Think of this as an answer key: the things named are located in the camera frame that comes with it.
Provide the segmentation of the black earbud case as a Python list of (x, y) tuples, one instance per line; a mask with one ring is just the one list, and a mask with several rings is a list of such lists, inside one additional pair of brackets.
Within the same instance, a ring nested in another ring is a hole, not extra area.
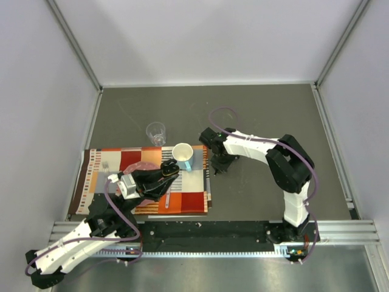
[(180, 168), (177, 165), (177, 160), (175, 159), (169, 159), (167, 161), (164, 161), (160, 165), (160, 170), (162, 172), (163, 177), (168, 177), (172, 175), (176, 175), (179, 173)]

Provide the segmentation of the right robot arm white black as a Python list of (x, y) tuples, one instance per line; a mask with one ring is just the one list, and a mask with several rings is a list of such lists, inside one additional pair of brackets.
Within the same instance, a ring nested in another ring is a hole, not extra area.
[(309, 223), (308, 190), (314, 177), (314, 163), (296, 138), (286, 134), (279, 139), (266, 139), (244, 134), (233, 128), (217, 133), (206, 128), (199, 141), (210, 149), (215, 173), (225, 173), (240, 157), (265, 163), (276, 185), (284, 194), (282, 223), (269, 225), (266, 237), (272, 243), (299, 240)]

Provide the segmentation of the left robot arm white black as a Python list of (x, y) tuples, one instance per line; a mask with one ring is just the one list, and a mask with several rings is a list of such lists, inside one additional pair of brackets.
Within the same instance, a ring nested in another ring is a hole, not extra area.
[(93, 254), (118, 242), (140, 238), (133, 209), (149, 200), (159, 201), (178, 178), (177, 160), (169, 159), (158, 169), (134, 170), (108, 175), (103, 194), (96, 194), (88, 216), (67, 235), (41, 250), (26, 253), (25, 274), (32, 285), (47, 289)]

